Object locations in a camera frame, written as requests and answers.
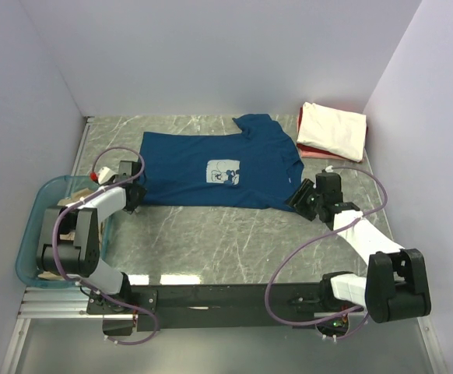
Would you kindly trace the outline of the blue t shirt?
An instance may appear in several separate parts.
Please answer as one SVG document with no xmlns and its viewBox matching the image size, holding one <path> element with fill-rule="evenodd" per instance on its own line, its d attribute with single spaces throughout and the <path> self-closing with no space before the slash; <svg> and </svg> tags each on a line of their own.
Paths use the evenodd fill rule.
<svg viewBox="0 0 453 374">
<path fill-rule="evenodd" d="M 145 132 L 143 200 L 158 206 L 230 206 L 288 211 L 304 164 L 292 139 L 267 114 L 234 119 L 221 136 Z"/>
</svg>

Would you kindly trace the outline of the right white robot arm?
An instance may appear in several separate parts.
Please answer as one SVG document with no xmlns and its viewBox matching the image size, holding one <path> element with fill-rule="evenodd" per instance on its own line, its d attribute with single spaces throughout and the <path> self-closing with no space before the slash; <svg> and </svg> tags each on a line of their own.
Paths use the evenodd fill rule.
<svg viewBox="0 0 453 374">
<path fill-rule="evenodd" d="M 339 174 L 323 171 L 305 178 L 286 201 L 295 212 L 320 220 L 343 238 L 365 262 L 367 274 L 329 273 L 321 280 L 321 301 L 334 307 L 349 302 L 365 308 L 376 323 L 427 316 L 430 289 L 423 254 L 405 249 L 379 231 L 365 213 L 343 199 Z"/>
</svg>

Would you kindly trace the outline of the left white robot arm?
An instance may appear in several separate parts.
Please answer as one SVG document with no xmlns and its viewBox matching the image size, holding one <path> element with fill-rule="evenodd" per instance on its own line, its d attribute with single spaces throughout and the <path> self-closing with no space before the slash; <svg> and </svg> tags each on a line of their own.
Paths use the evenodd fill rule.
<svg viewBox="0 0 453 374">
<path fill-rule="evenodd" d="M 101 255 L 100 226 L 120 210 L 133 212 L 142 202 L 146 189 L 139 181 L 140 161 L 122 161 L 118 173 L 95 191 L 97 196 L 65 214 L 71 204 L 46 209 L 37 247 L 36 263 L 42 272 L 59 274 L 54 261 L 53 234 L 57 235 L 58 259 L 67 277 L 90 284 L 102 293 L 127 298 L 131 293 L 128 276 L 109 266 Z"/>
</svg>

